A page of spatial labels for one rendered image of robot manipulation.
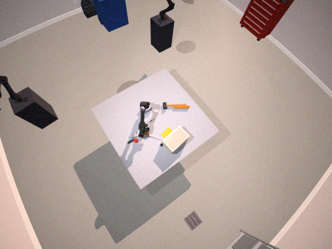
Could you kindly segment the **beige rectangular box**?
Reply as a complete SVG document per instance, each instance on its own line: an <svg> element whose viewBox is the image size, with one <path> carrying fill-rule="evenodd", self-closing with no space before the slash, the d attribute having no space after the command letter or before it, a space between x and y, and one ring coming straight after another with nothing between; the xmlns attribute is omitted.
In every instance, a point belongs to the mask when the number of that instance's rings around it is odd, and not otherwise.
<svg viewBox="0 0 332 249"><path fill-rule="evenodd" d="M171 154L173 154L190 137L181 126L178 126L174 131L167 128L161 135L164 139L160 146L164 146Z"/></svg>

